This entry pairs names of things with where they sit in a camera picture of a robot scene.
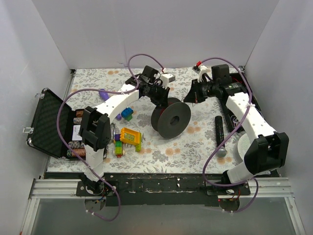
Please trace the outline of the black perforated cable spool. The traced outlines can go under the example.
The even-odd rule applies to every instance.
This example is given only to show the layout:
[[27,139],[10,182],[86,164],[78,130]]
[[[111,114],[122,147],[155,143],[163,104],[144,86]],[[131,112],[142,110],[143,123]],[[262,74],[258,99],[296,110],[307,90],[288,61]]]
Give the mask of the black perforated cable spool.
[[170,97],[166,108],[155,107],[151,115],[151,125],[163,138],[172,139],[186,129],[190,119],[190,107],[178,98]]

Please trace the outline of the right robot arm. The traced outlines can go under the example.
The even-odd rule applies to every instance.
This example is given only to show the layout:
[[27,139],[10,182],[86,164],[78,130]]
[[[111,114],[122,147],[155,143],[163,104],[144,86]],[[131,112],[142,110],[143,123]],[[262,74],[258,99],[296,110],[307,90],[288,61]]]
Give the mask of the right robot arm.
[[239,120],[233,130],[237,131],[242,127],[250,142],[243,161],[223,173],[222,191],[229,195],[234,194],[239,189],[239,183],[258,173],[283,167],[289,137],[284,132],[278,133],[264,120],[252,102],[252,92],[248,86],[232,79],[227,64],[209,69],[202,62],[198,62],[193,70],[199,77],[192,80],[191,89],[183,101],[202,103],[208,97],[217,97],[223,111],[232,113]]

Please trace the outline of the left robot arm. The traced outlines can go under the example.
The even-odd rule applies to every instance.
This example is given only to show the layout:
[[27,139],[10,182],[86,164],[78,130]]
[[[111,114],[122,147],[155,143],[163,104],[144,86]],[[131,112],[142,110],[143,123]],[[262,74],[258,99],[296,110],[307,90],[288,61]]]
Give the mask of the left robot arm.
[[176,77],[171,73],[159,72],[146,66],[141,74],[132,75],[112,96],[96,107],[86,107],[83,112],[80,136],[85,145],[86,170],[89,180],[87,190],[94,196],[104,190],[101,178],[104,149],[111,141],[111,124],[115,117],[131,103],[147,96],[158,106],[164,106],[168,98],[169,83]]

